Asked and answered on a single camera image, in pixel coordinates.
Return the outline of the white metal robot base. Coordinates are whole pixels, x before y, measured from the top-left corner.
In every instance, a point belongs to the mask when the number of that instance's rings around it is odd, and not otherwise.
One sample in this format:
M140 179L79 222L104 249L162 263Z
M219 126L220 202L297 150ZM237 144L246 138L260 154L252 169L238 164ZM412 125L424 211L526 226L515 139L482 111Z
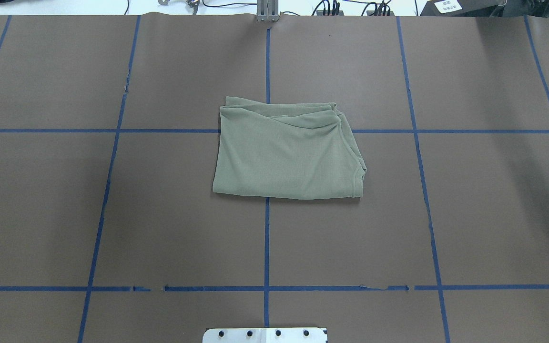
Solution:
M212 328L203 343L327 343L327 329L319 327Z

